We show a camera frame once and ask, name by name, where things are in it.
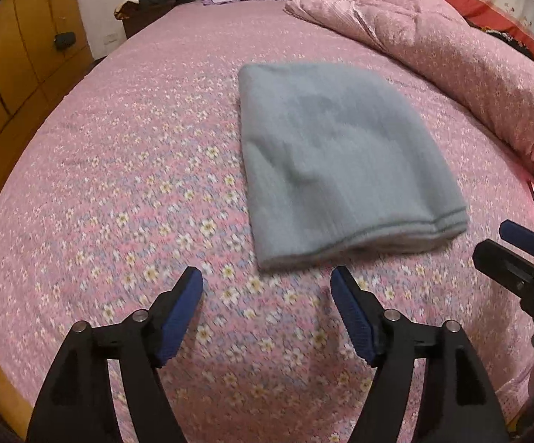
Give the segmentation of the grey-green pants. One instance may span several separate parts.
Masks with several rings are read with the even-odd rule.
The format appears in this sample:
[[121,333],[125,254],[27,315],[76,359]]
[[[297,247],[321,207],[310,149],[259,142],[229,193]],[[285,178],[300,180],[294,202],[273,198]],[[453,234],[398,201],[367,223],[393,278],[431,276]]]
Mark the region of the grey-green pants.
[[260,267],[361,248],[423,252],[467,230],[455,176],[385,78],[345,64],[264,63],[243,66],[238,86]]

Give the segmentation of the pink floral duvet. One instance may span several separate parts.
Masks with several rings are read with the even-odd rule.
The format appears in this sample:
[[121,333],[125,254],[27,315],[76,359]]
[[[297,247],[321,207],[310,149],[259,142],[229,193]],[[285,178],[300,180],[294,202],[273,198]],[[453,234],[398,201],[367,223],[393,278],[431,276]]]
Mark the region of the pink floral duvet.
[[534,62],[471,27],[445,0],[288,0],[285,9],[420,74],[534,172]]

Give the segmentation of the pink floral bed sheet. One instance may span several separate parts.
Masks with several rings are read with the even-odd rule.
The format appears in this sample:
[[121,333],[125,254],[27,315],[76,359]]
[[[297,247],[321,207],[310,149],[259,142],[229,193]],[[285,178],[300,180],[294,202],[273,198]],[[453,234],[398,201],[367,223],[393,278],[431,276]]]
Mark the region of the pink floral bed sheet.
[[0,365],[29,401],[70,325],[118,323],[189,265],[204,297],[161,378],[192,442],[344,442],[373,379],[330,298],[331,266],[262,274],[246,207],[239,68],[371,69],[424,119],[470,226],[441,252],[352,256],[358,284],[409,319],[459,321],[512,418],[534,363],[531,319],[477,272],[476,243],[534,228],[523,174],[459,104],[382,54],[279,1],[178,7],[86,76],[46,119],[0,195]]

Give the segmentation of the wooden wardrobe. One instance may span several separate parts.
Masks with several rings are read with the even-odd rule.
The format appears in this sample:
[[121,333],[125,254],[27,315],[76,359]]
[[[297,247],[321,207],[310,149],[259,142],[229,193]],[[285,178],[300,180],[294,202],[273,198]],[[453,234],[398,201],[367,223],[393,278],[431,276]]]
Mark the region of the wooden wardrobe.
[[[74,32],[65,51],[58,33]],[[0,193],[18,158],[93,66],[77,0],[0,0]]]

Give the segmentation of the dark wooden nightstand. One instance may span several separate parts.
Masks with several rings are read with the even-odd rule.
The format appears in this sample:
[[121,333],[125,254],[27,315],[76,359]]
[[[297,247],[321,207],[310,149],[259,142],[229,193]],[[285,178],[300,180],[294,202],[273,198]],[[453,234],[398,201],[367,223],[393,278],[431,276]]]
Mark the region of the dark wooden nightstand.
[[129,39],[139,33],[171,11],[175,6],[176,4],[174,2],[169,2],[134,10],[127,19],[123,20],[126,38]]

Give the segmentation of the wall socket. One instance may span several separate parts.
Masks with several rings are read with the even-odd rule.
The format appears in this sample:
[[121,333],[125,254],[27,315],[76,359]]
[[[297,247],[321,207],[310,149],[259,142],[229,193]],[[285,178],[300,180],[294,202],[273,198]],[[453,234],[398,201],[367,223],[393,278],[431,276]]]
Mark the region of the wall socket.
[[114,43],[118,40],[118,36],[116,34],[109,34],[104,38],[104,44],[108,45],[111,43]]

